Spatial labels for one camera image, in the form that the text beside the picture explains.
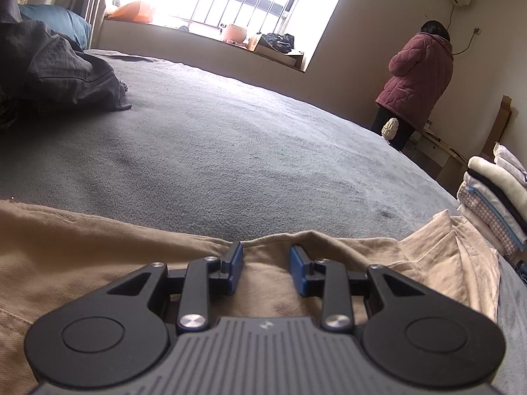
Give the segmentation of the beige khaki trousers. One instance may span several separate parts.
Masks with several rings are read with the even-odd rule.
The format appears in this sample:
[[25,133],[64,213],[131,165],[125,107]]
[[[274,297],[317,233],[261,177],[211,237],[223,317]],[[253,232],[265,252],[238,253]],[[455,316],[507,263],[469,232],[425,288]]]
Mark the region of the beige khaki trousers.
[[[246,241],[237,293],[214,311],[234,317],[318,316],[320,303],[301,299],[290,277],[295,244],[312,259],[332,259],[349,270],[384,265],[489,318],[498,315],[497,254],[471,223],[446,210],[403,240],[337,238],[308,230]],[[23,339],[45,313],[150,263],[184,268],[193,259],[222,256],[229,247],[222,239],[3,201],[2,393],[25,394],[35,386]]]

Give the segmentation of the checked folded garment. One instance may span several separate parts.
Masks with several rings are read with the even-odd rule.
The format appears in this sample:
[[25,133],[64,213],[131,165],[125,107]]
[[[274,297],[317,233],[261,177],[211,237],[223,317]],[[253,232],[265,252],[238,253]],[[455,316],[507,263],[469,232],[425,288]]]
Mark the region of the checked folded garment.
[[513,218],[505,219],[475,188],[463,182],[457,191],[457,199],[460,203],[458,210],[503,256],[513,258],[525,251],[526,235],[517,224],[514,224],[517,228],[508,224]]

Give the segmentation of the black folded garment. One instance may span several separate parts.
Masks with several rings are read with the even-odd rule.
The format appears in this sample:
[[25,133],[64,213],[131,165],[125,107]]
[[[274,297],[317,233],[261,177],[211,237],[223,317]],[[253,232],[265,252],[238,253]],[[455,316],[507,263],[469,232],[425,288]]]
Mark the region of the black folded garment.
[[464,181],[491,203],[511,228],[526,234],[526,218],[499,186],[495,186],[488,178],[474,170],[465,172]]

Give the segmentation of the wooden low desk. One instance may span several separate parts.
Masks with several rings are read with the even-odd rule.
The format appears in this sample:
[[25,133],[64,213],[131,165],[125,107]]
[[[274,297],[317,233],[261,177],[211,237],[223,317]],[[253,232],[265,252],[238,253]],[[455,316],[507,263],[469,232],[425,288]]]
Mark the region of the wooden low desk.
[[431,132],[414,132],[403,153],[451,195],[457,194],[467,159]]

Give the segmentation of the grey fleece bed blanket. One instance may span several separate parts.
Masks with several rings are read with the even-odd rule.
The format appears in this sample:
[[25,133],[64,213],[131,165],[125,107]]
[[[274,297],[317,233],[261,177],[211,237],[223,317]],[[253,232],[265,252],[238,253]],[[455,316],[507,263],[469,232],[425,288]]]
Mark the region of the grey fleece bed blanket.
[[[1,204],[228,241],[313,230],[403,240],[457,201],[381,137],[307,103],[181,63],[100,52],[126,111],[59,112],[1,133]],[[526,391],[526,288],[498,258],[506,356]]]

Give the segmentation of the white folded shirt top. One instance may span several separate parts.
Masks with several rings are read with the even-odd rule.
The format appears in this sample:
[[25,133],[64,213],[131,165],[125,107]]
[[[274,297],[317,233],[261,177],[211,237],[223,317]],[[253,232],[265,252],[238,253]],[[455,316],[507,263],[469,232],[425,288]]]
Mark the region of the white folded shirt top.
[[521,161],[506,146],[495,143],[493,147],[494,163],[511,174],[523,187],[527,186],[527,171]]

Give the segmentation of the person in maroon coat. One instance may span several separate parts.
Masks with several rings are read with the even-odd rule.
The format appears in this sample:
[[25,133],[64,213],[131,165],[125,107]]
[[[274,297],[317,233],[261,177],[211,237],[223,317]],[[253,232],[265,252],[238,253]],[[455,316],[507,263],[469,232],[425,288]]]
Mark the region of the person in maroon coat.
[[396,119],[399,126],[389,144],[402,151],[413,133],[422,131],[452,79],[454,56],[444,25],[428,20],[389,61],[390,79],[375,100],[378,111],[372,131]]

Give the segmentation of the dark grey jacket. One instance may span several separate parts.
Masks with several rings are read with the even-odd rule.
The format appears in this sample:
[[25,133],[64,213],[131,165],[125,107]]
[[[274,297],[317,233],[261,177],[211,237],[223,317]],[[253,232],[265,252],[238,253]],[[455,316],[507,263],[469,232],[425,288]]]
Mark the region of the dark grey jacket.
[[59,112],[131,108],[107,61],[1,0],[1,129]]

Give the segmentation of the teal blue pillow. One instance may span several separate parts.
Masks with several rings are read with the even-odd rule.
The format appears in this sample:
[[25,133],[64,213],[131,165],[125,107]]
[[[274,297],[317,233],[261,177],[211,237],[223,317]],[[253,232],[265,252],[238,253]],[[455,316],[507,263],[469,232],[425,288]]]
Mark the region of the teal blue pillow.
[[75,41],[82,50],[88,48],[91,25],[75,12],[57,5],[19,5],[19,9],[24,18],[40,20]]

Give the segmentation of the pink pot on sill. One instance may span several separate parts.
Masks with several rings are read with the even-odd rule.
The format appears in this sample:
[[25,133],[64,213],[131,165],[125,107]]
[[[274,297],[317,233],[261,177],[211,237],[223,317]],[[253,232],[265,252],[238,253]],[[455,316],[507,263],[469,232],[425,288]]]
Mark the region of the pink pot on sill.
[[229,24],[222,30],[222,41],[226,43],[242,44],[246,36],[246,29],[235,24]]

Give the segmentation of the orange bag on sill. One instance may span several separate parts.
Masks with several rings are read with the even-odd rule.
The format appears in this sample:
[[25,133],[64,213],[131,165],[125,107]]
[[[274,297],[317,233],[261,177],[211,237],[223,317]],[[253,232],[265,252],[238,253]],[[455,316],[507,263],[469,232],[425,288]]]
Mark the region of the orange bag on sill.
[[106,15],[106,17],[111,20],[147,24],[153,21],[153,10],[149,5],[136,1],[115,9],[113,12]]

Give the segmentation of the black bag on sill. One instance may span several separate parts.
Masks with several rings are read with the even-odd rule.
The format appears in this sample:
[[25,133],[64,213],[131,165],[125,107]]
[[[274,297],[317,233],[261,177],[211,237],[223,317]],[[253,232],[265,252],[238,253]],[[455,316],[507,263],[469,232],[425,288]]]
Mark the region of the black bag on sill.
[[289,54],[295,48],[295,38],[290,34],[262,34],[260,36],[260,44],[276,52]]

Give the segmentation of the cardboard piece against wall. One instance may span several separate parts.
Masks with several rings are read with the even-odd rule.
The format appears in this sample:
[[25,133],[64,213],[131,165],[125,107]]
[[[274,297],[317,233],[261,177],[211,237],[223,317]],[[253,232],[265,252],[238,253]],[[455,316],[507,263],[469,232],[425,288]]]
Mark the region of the cardboard piece against wall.
[[481,155],[484,158],[491,158],[493,156],[493,149],[495,143],[503,137],[507,125],[512,116],[511,109],[512,98],[508,95],[503,95],[498,109],[497,117],[494,120],[493,126],[488,134],[487,140],[482,147]]

